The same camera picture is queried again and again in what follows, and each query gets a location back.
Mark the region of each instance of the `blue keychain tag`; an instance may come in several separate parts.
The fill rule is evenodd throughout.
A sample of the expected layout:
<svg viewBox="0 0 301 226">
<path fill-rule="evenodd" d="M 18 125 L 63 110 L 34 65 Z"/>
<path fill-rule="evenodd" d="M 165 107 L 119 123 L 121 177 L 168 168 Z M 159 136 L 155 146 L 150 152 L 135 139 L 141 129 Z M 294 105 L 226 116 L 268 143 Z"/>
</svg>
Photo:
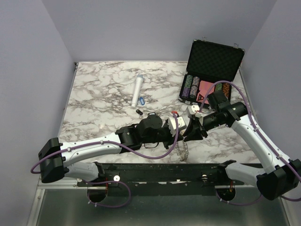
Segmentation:
<svg viewBox="0 0 301 226">
<path fill-rule="evenodd" d="M 143 97 L 141 97 L 139 100 L 140 100 L 141 105 L 145 105 L 145 101 L 144 101 Z"/>
</svg>

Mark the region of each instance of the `small black object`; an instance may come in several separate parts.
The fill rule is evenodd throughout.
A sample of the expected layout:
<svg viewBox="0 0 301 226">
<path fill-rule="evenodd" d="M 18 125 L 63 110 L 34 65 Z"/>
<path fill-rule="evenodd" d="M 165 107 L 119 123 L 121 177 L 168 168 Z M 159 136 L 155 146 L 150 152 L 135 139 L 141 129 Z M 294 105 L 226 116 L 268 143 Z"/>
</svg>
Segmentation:
<svg viewBox="0 0 301 226">
<path fill-rule="evenodd" d="M 139 109 L 137 109 L 136 112 L 137 112 L 137 114 L 139 114 L 139 115 L 143 115 L 143 112 L 140 111 Z"/>
</svg>

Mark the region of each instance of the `gray wall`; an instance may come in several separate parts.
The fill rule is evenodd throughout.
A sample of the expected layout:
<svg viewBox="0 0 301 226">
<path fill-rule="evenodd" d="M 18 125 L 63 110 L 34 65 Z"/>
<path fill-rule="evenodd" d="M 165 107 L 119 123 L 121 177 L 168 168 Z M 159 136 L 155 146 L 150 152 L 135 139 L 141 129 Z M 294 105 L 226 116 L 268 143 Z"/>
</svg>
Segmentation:
<svg viewBox="0 0 301 226">
<path fill-rule="evenodd" d="M 188 60 L 192 41 L 248 49 L 276 0 L 42 0 L 76 61 Z"/>
<path fill-rule="evenodd" d="M 293 159 L 301 159 L 300 12 L 300 0 L 278 0 L 243 61 L 261 127 Z M 301 203 L 292 205 L 300 211 Z"/>
<path fill-rule="evenodd" d="M 0 1 L 0 225 L 26 225 L 38 151 L 57 136 L 74 64 L 40 0 Z"/>
</svg>

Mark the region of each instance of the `white marble surface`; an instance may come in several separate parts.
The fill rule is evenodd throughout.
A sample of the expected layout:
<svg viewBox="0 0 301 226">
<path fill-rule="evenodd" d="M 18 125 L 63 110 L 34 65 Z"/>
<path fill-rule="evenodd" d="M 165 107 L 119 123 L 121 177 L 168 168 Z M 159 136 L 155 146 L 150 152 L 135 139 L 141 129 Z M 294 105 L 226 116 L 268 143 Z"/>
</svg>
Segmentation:
<svg viewBox="0 0 301 226">
<path fill-rule="evenodd" d="M 80 63 L 72 87 L 60 142 L 82 141 L 115 132 L 120 127 L 139 123 L 139 115 L 130 107 L 135 78 L 143 74 L 141 89 L 146 105 L 139 107 L 144 117 L 156 112 L 163 120 L 175 110 L 181 116 L 187 107 L 178 101 L 187 62 L 84 62 Z M 234 83 L 244 87 L 237 73 Z M 239 93 L 232 89 L 231 102 L 241 101 Z M 169 156 L 149 160 L 133 153 L 106 155 L 90 159 L 98 162 L 134 163 L 218 163 L 229 159 L 238 162 L 258 162 L 244 140 L 225 126 L 208 132 L 202 141 L 189 141 L 188 158 L 182 141 Z M 154 149 L 142 148 L 139 152 L 159 156 L 166 152 L 160 144 Z"/>
</svg>

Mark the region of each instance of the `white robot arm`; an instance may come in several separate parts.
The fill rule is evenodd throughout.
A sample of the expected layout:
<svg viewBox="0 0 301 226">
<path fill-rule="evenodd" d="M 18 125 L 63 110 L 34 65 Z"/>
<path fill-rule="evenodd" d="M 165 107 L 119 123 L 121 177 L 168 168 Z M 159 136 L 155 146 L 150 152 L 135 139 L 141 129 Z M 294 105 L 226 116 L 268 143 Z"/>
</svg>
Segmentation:
<svg viewBox="0 0 301 226">
<path fill-rule="evenodd" d="M 174 118 L 166 120 L 162 127 L 162 120 L 156 114 L 149 114 L 139 124 L 123 127 L 115 133 L 100 138 L 76 143 L 59 143 L 58 138 L 50 139 L 39 153 L 40 161 L 46 158 L 39 163 L 42 182 L 54 182 L 64 176 L 94 181 L 102 173 L 101 169 L 95 163 L 80 161 L 105 154 L 139 150 L 142 144 L 146 143 L 163 142 L 167 149 L 169 145 L 175 144 L 179 140 L 202 140 L 207 137 L 207 131 L 210 129 L 227 124 L 250 146 L 261 162 L 262 168 L 227 161 L 218 166 L 218 180 L 221 184 L 230 180 L 239 180 L 245 184 L 256 186 L 261 194 L 269 200 L 279 197 L 298 185 L 299 181 L 296 176 L 279 157 L 281 156 L 282 159 L 289 162 L 299 175 L 301 174 L 301 162 L 298 159 L 292 161 L 289 156 L 284 154 L 256 122 L 257 127 L 254 129 L 243 103 L 238 102 L 231 105 L 222 91 L 210 94 L 208 100 L 215 109 L 215 113 L 203 117 L 199 112 L 199 106 L 189 106 L 187 114 L 190 123 L 183 135 L 179 134 L 179 131 L 186 128 L 182 117 L 176 117 L 174 114 Z M 256 130 L 263 134 L 263 137 L 277 150 L 279 156 L 272 152 Z M 55 155 L 55 151 L 59 150 L 65 151 Z"/>
</svg>

